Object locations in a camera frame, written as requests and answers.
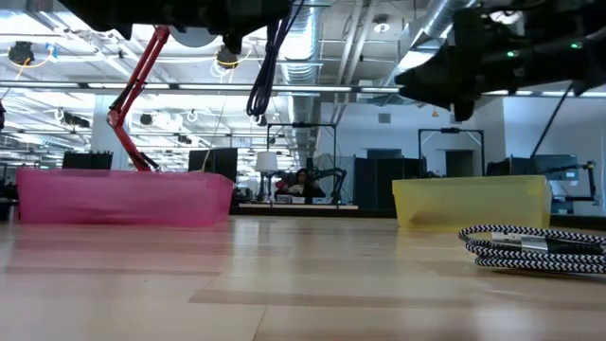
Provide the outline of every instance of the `ceiling light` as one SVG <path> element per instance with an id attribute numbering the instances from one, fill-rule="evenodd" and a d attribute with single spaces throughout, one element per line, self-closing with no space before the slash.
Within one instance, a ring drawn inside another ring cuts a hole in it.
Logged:
<path id="1" fill-rule="evenodd" d="M 88 83 L 93 89 L 124 89 L 126 83 Z"/>
<path id="2" fill-rule="evenodd" d="M 363 87 L 360 89 L 362 93 L 373 93 L 373 94 L 398 94 L 400 88 L 397 87 Z"/>
<path id="3" fill-rule="evenodd" d="M 375 24 L 374 31 L 377 33 L 386 33 L 389 30 L 390 26 L 387 23 L 387 14 L 379 14 L 375 16 L 375 19 L 372 21 Z"/>
<path id="4" fill-rule="evenodd" d="M 563 96 L 564 92 L 563 91 L 543 91 L 541 93 L 541 95 L 548 96 L 548 97 L 558 97 L 558 96 Z"/>
<path id="5" fill-rule="evenodd" d="M 231 90 L 231 91 L 251 91 L 253 85 L 242 84 L 180 84 L 179 88 L 183 90 Z"/>
<path id="6" fill-rule="evenodd" d="M 375 29 L 375 32 L 377 32 L 377 33 L 386 33 L 386 31 L 389 30 L 389 24 L 388 23 L 377 24 L 374 29 Z"/>
<path id="7" fill-rule="evenodd" d="M 0 81 L 1 87 L 15 88 L 78 88 L 80 87 L 74 82 L 46 82 L 46 81 Z"/>
<path id="8" fill-rule="evenodd" d="M 275 91 L 293 91 L 293 92 L 338 92 L 338 93 L 350 93 L 352 91 L 351 86 L 313 86 L 313 85 L 276 85 L 274 86 Z"/>
<path id="9" fill-rule="evenodd" d="M 606 92 L 586 92 L 580 96 L 589 98 L 606 98 Z"/>
<path id="10" fill-rule="evenodd" d="M 498 90 L 498 91 L 491 91 L 484 95 L 504 96 L 504 95 L 507 95 L 508 93 L 509 93 L 509 91 L 507 91 L 507 90 Z"/>
<path id="11" fill-rule="evenodd" d="M 145 84 L 145 89 L 170 89 L 168 84 Z"/>

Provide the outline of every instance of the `fluorescent light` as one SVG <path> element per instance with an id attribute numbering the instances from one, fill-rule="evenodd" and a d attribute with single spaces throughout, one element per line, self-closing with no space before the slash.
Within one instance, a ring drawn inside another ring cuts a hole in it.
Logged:
<path id="1" fill-rule="evenodd" d="M 240 84 L 180 84 L 179 88 L 183 90 L 231 90 L 231 91 L 251 91 L 253 85 Z"/>
<path id="2" fill-rule="evenodd" d="M 145 84 L 145 89 L 170 89 L 168 84 Z"/>
<path id="3" fill-rule="evenodd" d="M 15 161 L 15 162 L 7 162 L 6 163 L 9 166 L 34 166 L 36 165 L 35 162 L 25 162 L 25 161 Z"/>
<path id="4" fill-rule="evenodd" d="M 399 88 L 385 88 L 385 87 L 363 87 L 360 89 L 360 92 L 363 93 L 373 93 L 373 94 L 398 94 L 400 91 Z"/>
<path id="5" fill-rule="evenodd" d="M 508 94 L 509 94 L 509 91 L 507 91 L 507 90 L 498 90 L 498 91 L 491 91 L 491 92 L 486 93 L 484 95 L 506 96 Z"/>
<path id="6" fill-rule="evenodd" d="M 276 85 L 274 86 L 275 91 L 293 91 L 293 92 L 338 92 L 338 93 L 349 93 L 351 92 L 351 86 L 322 86 L 322 85 Z"/>
<path id="7" fill-rule="evenodd" d="M 80 87 L 77 83 L 74 82 L 45 82 L 45 81 L 0 81 L 0 86 L 2 87 L 42 87 L 42 88 L 50 88 L 50 87 L 67 87 L 67 88 L 78 88 Z"/>
<path id="8" fill-rule="evenodd" d="M 88 83 L 93 89 L 124 89 L 126 83 Z"/>
<path id="9" fill-rule="evenodd" d="M 586 92 L 580 96 L 590 98 L 606 98 L 606 92 Z"/>
<path id="10" fill-rule="evenodd" d="M 542 96 L 548 96 L 548 97 L 557 97 L 557 96 L 564 96 L 564 92 L 563 91 L 543 91 L 541 93 Z"/>

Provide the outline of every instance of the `person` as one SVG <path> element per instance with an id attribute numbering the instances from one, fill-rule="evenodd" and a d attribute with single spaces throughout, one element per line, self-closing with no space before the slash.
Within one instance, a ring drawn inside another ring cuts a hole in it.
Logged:
<path id="1" fill-rule="evenodd" d="M 293 181 L 281 180 L 276 183 L 278 194 L 293 195 L 305 198 L 325 198 L 326 194 L 320 188 L 317 182 L 310 181 L 309 173 L 306 169 L 301 169 L 296 173 Z"/>

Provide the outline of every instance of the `black and white braided cable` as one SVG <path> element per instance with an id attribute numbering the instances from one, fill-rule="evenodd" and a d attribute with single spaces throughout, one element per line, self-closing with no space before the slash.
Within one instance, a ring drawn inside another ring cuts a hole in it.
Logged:
<path id="1" fill-rule="evenodd" d="M 583 247 L 602 247 L 606 238 L 580 233 L 571 233 L 553 229 L 539 229 L 513 225 L 486 224 L 464 228 L 458 238 L 465 242 L 465 248 L 478 257 L 475 263 L 480 266 L 507 267 L 518 269 L 560 271 L 571 273 L 606 274 L 606 256 L 586 254 L 559 254 L 526 252 L 520 246 L 501 244 L 485 240 L 476 240 L 471 234 L 499 232 L 525 236 L 544 237 L 549 240 L 570 242 Z"/>

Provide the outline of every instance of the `wooden tabletop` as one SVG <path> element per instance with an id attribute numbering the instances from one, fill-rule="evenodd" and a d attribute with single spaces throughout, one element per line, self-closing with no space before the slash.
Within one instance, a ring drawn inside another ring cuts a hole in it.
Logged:
<path id="1" fill-rule="evenodd" d="M 599 340 L 606 277 L 480 268 L 395 220 L 0 227 L 7 341 Z"/>

